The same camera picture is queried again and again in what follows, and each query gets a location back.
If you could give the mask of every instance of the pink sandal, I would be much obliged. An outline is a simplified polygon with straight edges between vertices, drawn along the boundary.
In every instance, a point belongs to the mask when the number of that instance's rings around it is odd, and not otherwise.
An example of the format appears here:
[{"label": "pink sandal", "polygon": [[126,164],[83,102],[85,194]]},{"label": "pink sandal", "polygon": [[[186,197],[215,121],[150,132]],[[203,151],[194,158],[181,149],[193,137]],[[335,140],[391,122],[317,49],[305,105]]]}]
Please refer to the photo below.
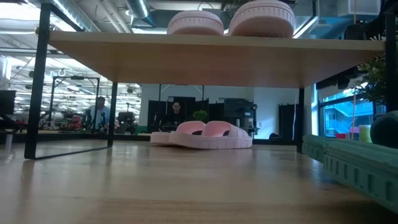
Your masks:
[{"label": "pink sandal", "polygon": [[[192,133],[196,131],[204,130],[206,124],[201,121],[187,121],[180,124],[176,131],[172,131],[172,133],[179,135],[179,134],[186,134],[192,135]],[[152,144],[159,144],[159,145],[169,145],[172,144],[169,142],[171,133],[166,132],[153,132],[150,135],[150,142]]]},{"label": "pink sandal", "polygon": [[225,121],[210,121],[201,136],[183,133],[179,129],[170,133],[170,144],[195,149],[242,149],[252,146],[252,138],[247,132]]}]

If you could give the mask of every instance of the glass window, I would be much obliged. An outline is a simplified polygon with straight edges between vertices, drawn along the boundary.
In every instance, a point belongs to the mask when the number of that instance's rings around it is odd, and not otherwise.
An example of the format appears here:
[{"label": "glass window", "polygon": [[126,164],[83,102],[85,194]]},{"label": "glass window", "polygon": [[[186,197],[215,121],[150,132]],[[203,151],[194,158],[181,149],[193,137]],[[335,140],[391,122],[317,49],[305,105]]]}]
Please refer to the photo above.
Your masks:
[{"label": "glass window", "polygon": [[348,89],[348,90],[342,91],[341,93],[337,93],[337,94],[334,94],[332,96],[324,98],[323,102],[328,102],[328,101],[332,101],[332,100],[338,100],[338,99],[342,99],[344,97],[353,96],[353,95],[354,95],[354,90],[353,89]]},{"label": "glass window", "polygon": [[358,133],[359,125],[372,124],[373,122],[373,103],[364,99],[356,100],[355,116],[353,100],[328,105],[323,110],[326,137],[335,137],[336,134],[351,133],[353,131]]}]

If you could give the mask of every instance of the cable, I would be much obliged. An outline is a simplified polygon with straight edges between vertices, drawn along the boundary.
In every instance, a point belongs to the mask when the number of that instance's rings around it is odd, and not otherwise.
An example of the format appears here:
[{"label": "cable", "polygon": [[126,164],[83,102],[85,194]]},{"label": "cable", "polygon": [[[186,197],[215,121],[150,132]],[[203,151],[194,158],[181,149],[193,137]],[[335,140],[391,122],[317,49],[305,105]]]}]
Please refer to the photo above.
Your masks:
[{"label": "cable", "polygon": [[199,10],[200,6],[201,6],[203,3],[206,3],[206,4],[209,5],[212,9],[214,9],[214,7],[213,7],[209,2],[202,1],[201,3],[199,3],[199,6],[198,6],[197,10]]},{"label": "cable", "polygon": [[355,103],[356,103],[356,91],[354,92],[353,132],[351,133],[351,140],[354,140],[354,129],[355,129]]},{"label": "cable", "polygon": [[10,80],[8,80],[6,83],[4,83],[3,85],[1,85],[0,88],[6,86],[8,83],[10,83],[10,82],[13,81],[14,79],[16,79],[16,78],[25,70],[25,68],[28,66],[28,64],[30,63],[30,61],[31,61],[32,59],[33,59],[33,57],[31,57],[31,58],[26,62],[26,64],[21,68],[21,70],[19,70],[12,78],[10,78]]},{"label": "cable", "polygon": [[356,0],[354,0],[354,24],[356,24]]},{"label": "cable", "polygon": [[297,94],[296,97],[294,98],[294,116],[293,116],[293,135],[292,135],[292,140],[294,140],[294,127],[296,124],[296,107],[297,107]]}]

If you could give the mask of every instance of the computer monitor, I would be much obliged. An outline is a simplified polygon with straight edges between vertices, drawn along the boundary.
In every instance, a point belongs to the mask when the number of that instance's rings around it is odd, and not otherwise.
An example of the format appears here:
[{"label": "computer monitor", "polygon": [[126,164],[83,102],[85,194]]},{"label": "computer monitor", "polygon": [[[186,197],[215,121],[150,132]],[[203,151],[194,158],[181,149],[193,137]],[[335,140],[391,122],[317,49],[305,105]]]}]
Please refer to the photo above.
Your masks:
[{"label": "computer monitor", "polygon": [[119,122],[130,122],[133,120],[134,114],[132,112],[119,112]]},{"label": "computer monitor", "polygon": [[14,114],[15,90],[0,90],[0,114]]},{"label": "computer monitor", "polygon": [[225,99],[224,116],[227,118],[252,117],[253,101],[245,99]]}]

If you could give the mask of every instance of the black metal table leg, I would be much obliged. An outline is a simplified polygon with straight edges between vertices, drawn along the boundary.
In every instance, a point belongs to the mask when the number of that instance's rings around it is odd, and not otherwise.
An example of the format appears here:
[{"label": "black metal table leg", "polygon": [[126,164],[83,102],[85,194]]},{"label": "black metal table leg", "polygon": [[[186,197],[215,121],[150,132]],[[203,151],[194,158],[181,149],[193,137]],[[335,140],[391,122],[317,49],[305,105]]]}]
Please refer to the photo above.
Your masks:
[{"label": "black metal table leg", "polygon": [[113,146],[113,135],[114,135],[114,120],[116,113],[116,97],[118,95],[118,83],[112,84],[112,98],[111,98],[111,114],[109,115],[109,128],[108,128],[108,147]]},{"label": "black metal table leg", "polygon": [[47,45],[50,34],[51,4],[42,4],[40,10],[39,39],[30,98],[29,120],[25,143],[25,158],[36,158],[37,134],[39,133],[40,110],[42,106],[42,93],[45,75],[45,61],[47,59]]},{"label": "black metal table leg", "polygon": [[387,112],[398,110],[398,83],[396,68],[396,15],[386,13],[386,109]]},{"label": "black metal table leg", "polygon": [[298,105],[296,110],[296,122],[297,129],[295,130],[294,139],[297,142],[297,152],[301,152],[303,144],[303,132],[304,132],[304,88],[298,91]]}]

